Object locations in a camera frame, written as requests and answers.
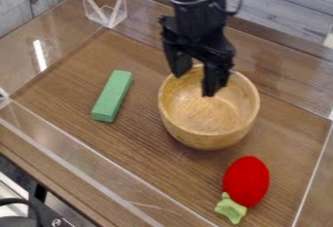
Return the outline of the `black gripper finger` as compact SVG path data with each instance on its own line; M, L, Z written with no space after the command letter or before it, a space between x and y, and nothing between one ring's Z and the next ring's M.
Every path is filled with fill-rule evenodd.
M166 60L173 75L179 78L193 67L191 56L183 46L165 42Z
M218 90L228 85L232 67L232 60L205 63L204 96L214 96Z

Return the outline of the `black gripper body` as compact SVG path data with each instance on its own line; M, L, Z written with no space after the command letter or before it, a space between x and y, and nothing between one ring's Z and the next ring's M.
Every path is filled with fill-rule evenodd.
M191 60L202 63L222 62L234 58L234 47L224 35L228 21L225 5L216 1L173 0L173 16L161 16L159 24L163 28L165 42L186 48Z

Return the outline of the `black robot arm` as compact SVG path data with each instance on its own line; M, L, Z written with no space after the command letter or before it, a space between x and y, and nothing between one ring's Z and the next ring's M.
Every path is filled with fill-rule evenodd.
M193 59L204 64L204 96L214 96L228 85L236 49L224 27L236 14L226 0L169 0L174 16L161 16L162 39L170 71L181 78L193 67Z

